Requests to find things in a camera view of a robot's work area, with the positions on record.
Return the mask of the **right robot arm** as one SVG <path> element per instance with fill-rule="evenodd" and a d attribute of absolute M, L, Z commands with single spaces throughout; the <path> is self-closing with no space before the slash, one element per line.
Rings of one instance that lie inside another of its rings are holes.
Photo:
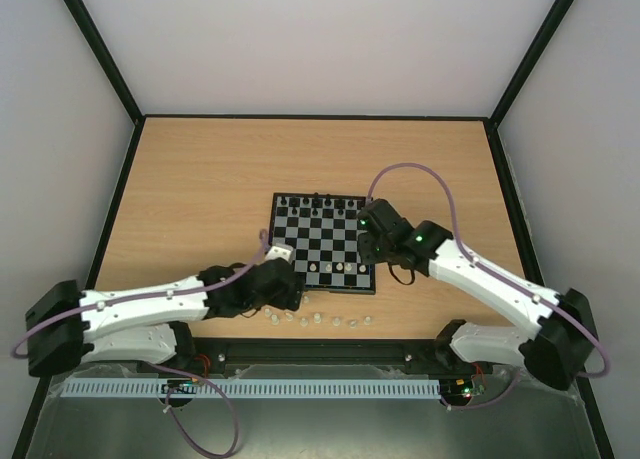
<path fill-rule="evenodd" d="M 561 391 L 582 374 L 597 339 L 584 294 L 575 289 L 561 294 L 518 277 L 470 252 L 432 221 L 411 225 L 384 199 L 367 203 L 357 221 L 364 228 L 358 252 L 365 264 L 442 281 L 509 321 L 507 327 L 453 323 L 436 346 L 443 368 L 455 371 L 476 361 L 511 365 Z"/>

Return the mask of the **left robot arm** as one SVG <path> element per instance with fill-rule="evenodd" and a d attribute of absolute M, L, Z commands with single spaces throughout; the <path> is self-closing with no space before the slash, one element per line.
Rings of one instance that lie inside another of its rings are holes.
<path fill-rule="evenodd" d="M 25 316 L 28 372 L 47 377 L 80 364 L 91 338 L 159 322 L 233 318 L 263 306 L 296 311 L 304 280 L 280 257 L 258 265 L 212 266 L 171 285 L 82 292 L 74 280 L 53 286 Z"/>

